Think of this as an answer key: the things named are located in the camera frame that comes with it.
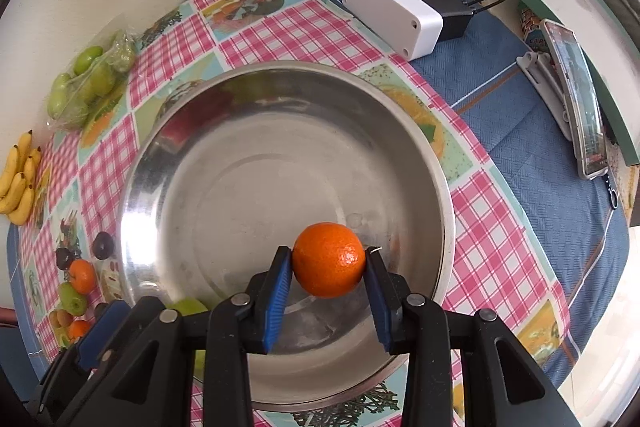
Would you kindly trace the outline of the orange tangerine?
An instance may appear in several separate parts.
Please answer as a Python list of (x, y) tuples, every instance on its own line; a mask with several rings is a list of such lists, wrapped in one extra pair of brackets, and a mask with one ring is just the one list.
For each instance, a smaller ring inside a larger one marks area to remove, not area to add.
[(86, 320), (75, 320), (67, 326), (67, 336), (72, 343), (84, 337), (91, 329), (92, 323)]
[(320, 222), (297, 237), (292, 265), (297, 282), (314, 297), (342, 297), (359, 284), (366, 253), (358, 236), (345, 225)]
[(76, 259), (68, 267), (70, 285), (80, 295), (89, 295), (98, 282), (96, 281), (96, 271), (93, 264), (85, 259)]

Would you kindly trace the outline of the green mango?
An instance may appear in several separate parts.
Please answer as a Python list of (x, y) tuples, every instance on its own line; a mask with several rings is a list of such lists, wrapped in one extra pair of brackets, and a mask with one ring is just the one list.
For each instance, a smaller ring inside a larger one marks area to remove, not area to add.
[(86, 313), (87, 297), (79, 294), (70, 282), (64, 282), (58, 286), (58, 295), (62, 308), (73, 317), (81, 317)]

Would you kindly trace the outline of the brown kiwi fruit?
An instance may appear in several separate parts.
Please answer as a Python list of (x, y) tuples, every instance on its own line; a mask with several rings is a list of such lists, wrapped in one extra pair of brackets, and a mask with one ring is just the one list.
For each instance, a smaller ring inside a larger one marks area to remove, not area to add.
[(67, 329), (73, 321), (73, 315), (64, 309), (55, 309), (49, 313), (49, 322), (53, 329)]

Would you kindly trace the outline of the dark plum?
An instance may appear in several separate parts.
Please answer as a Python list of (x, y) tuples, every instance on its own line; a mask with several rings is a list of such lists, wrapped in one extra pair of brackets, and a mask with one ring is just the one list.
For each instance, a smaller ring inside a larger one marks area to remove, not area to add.
[(93, 256), (99, 260), (106, 260), (114, 254), (115, 241), (113, 236), (107, 231), (101, 231), (96, 234), (91, 245)]
[(58, 249), (55, 251), (56, 267), (61, 271), (67, 270), (74, 260), (74, 253), (68, 248), (58, 247)]

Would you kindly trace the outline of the green round fruit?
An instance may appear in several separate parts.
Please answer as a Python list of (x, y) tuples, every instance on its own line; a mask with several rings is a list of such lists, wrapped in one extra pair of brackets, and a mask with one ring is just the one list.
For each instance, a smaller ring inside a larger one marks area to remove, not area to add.
[[(186, 297), (171, 303), (169, 309), (179, 312), (186, 318), (186, 324), (189, 326), (202, 326), (204, 324), (205, 315), (209, 314), (209, 309), (201, 303), (200, 300)], [(196, 381), (202, 383), (204, 381), (206, 351), (198, 349), (194, 355), (193, 376)]]

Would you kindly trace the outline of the clear tray of green fruits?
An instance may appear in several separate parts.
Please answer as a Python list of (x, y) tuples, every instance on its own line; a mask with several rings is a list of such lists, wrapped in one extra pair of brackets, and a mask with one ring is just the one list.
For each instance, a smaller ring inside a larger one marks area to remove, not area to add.
[(46, 104), (48, 127), (84, 127), (96, 106), (126, 83), (137, 56), (136, 39), (125, 29), (96, 38), (54, 78)]

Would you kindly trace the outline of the pink checkered tablecloth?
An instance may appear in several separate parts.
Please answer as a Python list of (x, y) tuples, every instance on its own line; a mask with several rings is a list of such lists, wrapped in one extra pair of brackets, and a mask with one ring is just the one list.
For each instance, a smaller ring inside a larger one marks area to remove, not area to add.
[(189, 0), (52, 127), (22, 228), (50, 311), (39, 425), (298, 413), (407, 372), (406, 426), (571, 426), (512, 332), (547, 294), (489, 160), (399, 54), (322, 0)]

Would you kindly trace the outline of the yellow banana bunch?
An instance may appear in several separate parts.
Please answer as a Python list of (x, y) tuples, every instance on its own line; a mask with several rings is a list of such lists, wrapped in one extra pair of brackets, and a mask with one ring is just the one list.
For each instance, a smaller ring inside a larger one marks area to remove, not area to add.
[(36, 198), (36, 176), (42, 158), (34, 147), (32, 129), (24, 132), (9, 149), (0, 176), (0, 212), (16, 227), (24, 225)]

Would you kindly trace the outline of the large steel basin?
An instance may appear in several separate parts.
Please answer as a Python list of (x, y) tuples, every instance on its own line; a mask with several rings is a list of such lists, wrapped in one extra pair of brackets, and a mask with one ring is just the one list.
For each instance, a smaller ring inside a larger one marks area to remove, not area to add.
[(117, 232), (129, 300), (216, 306), (317, 222), (444, 299), (454, 210), (439, 129), (392, 65), (244, 66), (183, 83), (139, 121)]

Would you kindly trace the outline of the smartphone in clear case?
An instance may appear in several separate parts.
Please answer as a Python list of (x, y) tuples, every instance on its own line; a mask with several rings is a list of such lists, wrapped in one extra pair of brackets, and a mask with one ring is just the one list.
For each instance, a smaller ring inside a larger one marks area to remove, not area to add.
[(560, 23), (543, 20), (541, 31), (561, 85), (578, 174), (593, 180), (606, 173), (608, 158), (600, 104), (585, 54), (574, 32)]

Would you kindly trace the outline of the white phone stand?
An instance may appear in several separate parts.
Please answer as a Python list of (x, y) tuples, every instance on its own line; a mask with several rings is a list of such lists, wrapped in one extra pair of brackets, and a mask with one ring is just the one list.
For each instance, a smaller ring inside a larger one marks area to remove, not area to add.
[(564, 138), (572, 142), (563, 90), (550, 55), (528, 51), (516, 59), (516, 64), (547, 105)]

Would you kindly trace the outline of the green framed whiteboard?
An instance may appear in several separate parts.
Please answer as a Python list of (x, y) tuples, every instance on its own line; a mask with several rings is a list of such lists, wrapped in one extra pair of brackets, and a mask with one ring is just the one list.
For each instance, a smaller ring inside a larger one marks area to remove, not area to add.
[(639, 50), (604, 0), (521, 0), (570, 28), (585, 53), (603, 113), (628, 166), (639, 162)]

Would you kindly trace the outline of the white plastic box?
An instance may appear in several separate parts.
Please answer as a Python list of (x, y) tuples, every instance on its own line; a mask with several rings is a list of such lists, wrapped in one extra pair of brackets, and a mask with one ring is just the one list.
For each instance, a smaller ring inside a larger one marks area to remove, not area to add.
[(408, 61), (431, 54), (444, 20), (423, 0), (342, 0), (352, 14)]

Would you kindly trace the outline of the black power adapter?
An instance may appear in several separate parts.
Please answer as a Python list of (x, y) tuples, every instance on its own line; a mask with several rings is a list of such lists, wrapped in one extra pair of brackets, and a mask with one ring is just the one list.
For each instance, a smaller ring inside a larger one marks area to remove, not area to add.
[(464, 35), (473, 10), (461, 0), (422, 0), (442, 17), (439, 41), (460, 38)]

